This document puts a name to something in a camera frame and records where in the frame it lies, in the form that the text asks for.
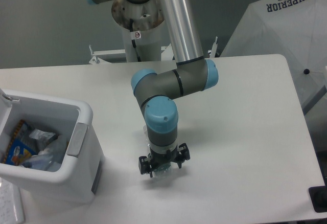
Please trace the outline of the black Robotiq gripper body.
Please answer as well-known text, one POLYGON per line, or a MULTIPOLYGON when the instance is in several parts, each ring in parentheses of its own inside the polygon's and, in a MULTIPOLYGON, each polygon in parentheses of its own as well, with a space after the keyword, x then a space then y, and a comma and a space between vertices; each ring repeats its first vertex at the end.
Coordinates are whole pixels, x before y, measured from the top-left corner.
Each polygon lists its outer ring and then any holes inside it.
POLYGON ((170 162, 175 162, 176 157, 177 157, 177 149, 174 149, 173 151, 171 151, 170 158, 168 158, 167 154, 160 154, 157 153, 155 151, 153 151, 152 149, 150 150, 151 152, 151 168, 152 169, 157 169, 159 167, 161 167, 164 164, 170 163, 170 162))

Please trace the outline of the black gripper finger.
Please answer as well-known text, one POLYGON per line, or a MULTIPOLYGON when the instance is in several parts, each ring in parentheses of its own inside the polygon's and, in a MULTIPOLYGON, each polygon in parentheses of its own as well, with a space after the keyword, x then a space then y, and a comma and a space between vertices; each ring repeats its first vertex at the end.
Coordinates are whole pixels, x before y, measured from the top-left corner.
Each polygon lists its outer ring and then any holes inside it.
POLYGON ((156 162, 151 156, 140 156, 138 167, 141 174, 149 174, 150 178, 152 178, 153 171, 156 169, 156 162))
POLYGON ((182 143, 177 148, 177 154, 174 159, 174 163, 178 165, 178 168, 182 168, 182 164, 185 161, 188 161, 190 159, 190 151, 186 143, 182 143))

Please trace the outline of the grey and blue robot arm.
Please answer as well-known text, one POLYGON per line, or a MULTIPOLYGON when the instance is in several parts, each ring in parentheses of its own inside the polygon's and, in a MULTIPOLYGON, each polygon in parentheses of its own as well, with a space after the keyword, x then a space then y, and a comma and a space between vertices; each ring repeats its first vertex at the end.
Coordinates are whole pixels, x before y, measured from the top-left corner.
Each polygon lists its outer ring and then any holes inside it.
POLYGON ((138 166, 141 174, 152 174, 171 162, 181 166, 190 159, 190 152, 186 144, 177 143, 178 111, 174 100, 211 88, 219 79, 214 62, 203 55, 189 0, 87 1, 91 4, 113 1, 112 16, 127 30, 138 62, 148 58, 140 49, 145 32, 167 24, 176 69, 160 74, 142 69, 131 79, 150 147, 149 155, 141 156, 138 166))

